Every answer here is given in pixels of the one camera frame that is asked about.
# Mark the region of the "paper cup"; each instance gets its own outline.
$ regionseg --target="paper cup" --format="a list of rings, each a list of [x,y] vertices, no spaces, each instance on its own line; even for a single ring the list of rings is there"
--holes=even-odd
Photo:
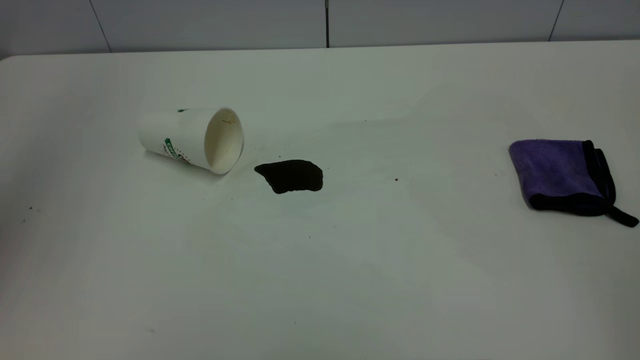
[[[154,111],[138,127],[146,150],[215,174],[226,174],[242,152],[240,119],[230,108]]]

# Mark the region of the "white table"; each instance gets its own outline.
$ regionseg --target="white table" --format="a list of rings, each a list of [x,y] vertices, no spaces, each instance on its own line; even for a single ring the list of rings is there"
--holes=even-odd
[[[637,359],[640,233],[529,210],[508,145],[594,141],[640,215],[640,42],[0,63],[2,359]],[[225,177],[137,116],[226,105]],[[277,195],[253,171],[324,171]]]

